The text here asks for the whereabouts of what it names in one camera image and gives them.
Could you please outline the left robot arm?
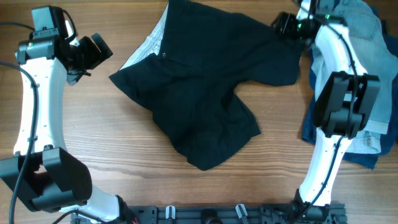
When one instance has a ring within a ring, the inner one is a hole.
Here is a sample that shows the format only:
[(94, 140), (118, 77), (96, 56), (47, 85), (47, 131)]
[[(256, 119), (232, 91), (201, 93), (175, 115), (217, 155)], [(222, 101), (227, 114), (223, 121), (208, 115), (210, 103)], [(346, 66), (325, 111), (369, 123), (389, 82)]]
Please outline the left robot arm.
[(92, 183), (84, 163), (66, 149), (63, 92), (112, 56), (99, 34), (77, 38), (69, 13), (56, 6), (32, 10), (30, 36), (20, 42), (14, 68), (23, 84), (21, 126), (11, 158), (1, 161), (1, 179), (12, 190), (9, 222), (16, 202), (31, 212), (58, 212), (74, 223), (137, 223), (118, 195)]

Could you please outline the black shorts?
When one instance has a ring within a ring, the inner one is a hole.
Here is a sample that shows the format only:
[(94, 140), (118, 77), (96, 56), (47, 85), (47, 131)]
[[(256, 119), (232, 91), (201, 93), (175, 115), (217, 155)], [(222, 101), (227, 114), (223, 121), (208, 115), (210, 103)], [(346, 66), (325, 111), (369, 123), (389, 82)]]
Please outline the black shorts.
[(152, 112), (175, 150), (212, 169), (260, 134), (236, 96), (242, 82), (293, 85), (302, 47), (244, 14), (170, 1), (158, 53), (112, 74), (130, 99)]

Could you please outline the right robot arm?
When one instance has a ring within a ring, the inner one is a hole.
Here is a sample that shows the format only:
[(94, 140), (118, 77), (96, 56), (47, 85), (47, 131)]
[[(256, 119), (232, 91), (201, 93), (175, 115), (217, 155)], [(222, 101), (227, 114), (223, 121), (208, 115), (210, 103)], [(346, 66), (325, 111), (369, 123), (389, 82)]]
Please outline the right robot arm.
[(318, 1), (294, 3), (298, 13), (281, 12), (271, 26), (283, 38), (314, 44), (328, 80), (315, 102), (317, 140), (310, 167), (284, 218), (287, 223), (333, 223), (331, 190), (345, 152), (369, 120), (380, 81), (360, 64), (344, 18), (320, 14)]

